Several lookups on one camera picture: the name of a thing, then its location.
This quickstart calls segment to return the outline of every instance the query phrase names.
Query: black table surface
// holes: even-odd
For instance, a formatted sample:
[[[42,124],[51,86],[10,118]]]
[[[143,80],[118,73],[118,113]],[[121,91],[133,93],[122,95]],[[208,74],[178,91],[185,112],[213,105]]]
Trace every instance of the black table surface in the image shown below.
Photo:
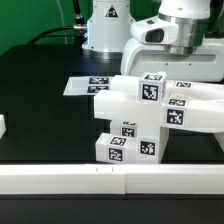
[[[80,55],[73,45],[16,46],[0,57],[0,164],[97,163],[109,121],[93,96],[63,96],[69,77],[114,76],[120,60]],[[170,130],[162,163],[223,164],[212,134]],[[0,223],[223,223],[222,195],[7,195]]]

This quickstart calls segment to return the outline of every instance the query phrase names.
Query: white cube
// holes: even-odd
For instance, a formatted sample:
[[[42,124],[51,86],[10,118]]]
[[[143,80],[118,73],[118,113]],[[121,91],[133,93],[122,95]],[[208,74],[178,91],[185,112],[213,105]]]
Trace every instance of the white cube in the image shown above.
[[[165,72],[143,73],[139,78],[139,100],[160,103],[165,95],[166,77]]]
[[[135,164],[136,139],[101,134],[96,142],[96,160],[113,164]]]

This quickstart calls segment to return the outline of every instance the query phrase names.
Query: white border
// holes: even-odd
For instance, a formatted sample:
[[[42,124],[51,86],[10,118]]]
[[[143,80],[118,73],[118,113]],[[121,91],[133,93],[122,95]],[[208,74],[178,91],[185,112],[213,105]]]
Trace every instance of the white border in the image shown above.
[[[223,165],[1,165],[0,194],[224,194]]]

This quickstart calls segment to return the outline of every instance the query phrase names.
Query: white robot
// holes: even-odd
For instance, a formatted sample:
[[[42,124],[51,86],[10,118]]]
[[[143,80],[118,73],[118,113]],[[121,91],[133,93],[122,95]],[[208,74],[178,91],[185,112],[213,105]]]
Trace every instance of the white robot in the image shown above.
[[[124,46],[131,38],[130,0],[93,0],[93,14],[87,22],[84,55],[102,59],[122,57]]]
[[[205,38],[211,0],[162,0],[158,16],[134,23],[121,74],[165,71],[169,79],[221,81],[224,39]]]

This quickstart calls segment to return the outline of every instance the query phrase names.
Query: stacked blocks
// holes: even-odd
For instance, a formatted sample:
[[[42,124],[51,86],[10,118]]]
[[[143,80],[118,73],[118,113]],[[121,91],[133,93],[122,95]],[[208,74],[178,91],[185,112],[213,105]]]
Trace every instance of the stacked blocks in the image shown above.
[[[96,118],[112,120],[111,133],[96,143],[98,161],[159,163],[169,128],[213,133],[224,151],[223,85],[166,80],[164,72],[115,76],[111,91],[95,96],[94,107]],[[113,136],[126,143],[111,151]]]
[[[169,129],[160,127],[166,74],[146,72],[137,80],[137,86],[136,79],[130,77],[128,83],[123,77],[127,81],[124,89],[119,84],[121,77],[115,78],[111,91],[101,91],[94,98],[95,117],[112,120],[110,134],[102,134],[96,142],[97,161],[160,163],[169,136]]]

